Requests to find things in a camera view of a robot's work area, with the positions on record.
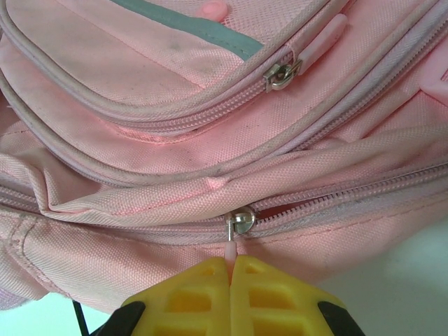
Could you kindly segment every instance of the metal zipper slider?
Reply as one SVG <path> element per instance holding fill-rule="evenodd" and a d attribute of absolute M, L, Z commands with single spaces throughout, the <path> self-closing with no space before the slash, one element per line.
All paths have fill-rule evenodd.
<path fill-rule="evenodd" d="M 274 64 L 263 76 L 266 81 L 266 92 L 282 90 L 297 75 L 302 75 L 308 68 L 322 57 L 341 37 L 347 25 L 347 17 L 337 14 L 316 38 L 297 56 L 292 64 Z"/>
<path fill-rule="evenodd" d="M 248 206 L 243 206 L 225 215 L 227 224 L 228 240 L 233 240 L 233 233 L 243 234 L 248 232 L 256 221 L 255 213 Z"/>

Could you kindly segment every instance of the pink backpack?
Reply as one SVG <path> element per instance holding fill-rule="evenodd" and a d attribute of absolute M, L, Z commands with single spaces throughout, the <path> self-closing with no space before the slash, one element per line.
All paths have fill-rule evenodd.
<path fill-rule="evenodd" d="M 448 0 L 0 0 L 0 308 L 223 254 L 305 281 L 448 214 Z"/>

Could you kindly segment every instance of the black cable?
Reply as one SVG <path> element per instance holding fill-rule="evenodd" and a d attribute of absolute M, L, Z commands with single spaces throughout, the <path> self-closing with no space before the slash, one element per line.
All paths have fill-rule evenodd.
<path fill-rule="evenodd" d="M 85 322 L 83 308 L 79 302 L 72 302 L 73 308 L 75 309 L 76 319 L 78 320 L 79 329 L 81 331 L 81 336 L 89 336 L 89 329 L 87 328 L 87 323 Z"/>

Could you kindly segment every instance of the pink button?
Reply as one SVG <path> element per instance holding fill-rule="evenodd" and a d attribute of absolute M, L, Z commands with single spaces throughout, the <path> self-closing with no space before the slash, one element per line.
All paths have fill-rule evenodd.
<path fill-rule="evenodd" d="M 196 17 L 221 22 L 228 14 L 229 8 L 224 1 L 209 0 L 196 12 Z"/>

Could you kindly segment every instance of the gray stripe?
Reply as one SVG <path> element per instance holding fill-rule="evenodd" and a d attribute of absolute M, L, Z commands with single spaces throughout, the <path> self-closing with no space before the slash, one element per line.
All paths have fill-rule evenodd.
<path fill-rule="evenodd" d="M 253 38 L 228 29 L 221 23 L 180 14 L 145 0 L 111 0 L 129 11 L 157 21 L 167 27 L 187 32 L 236 54 L 244 61 L 263 45 Z"/>

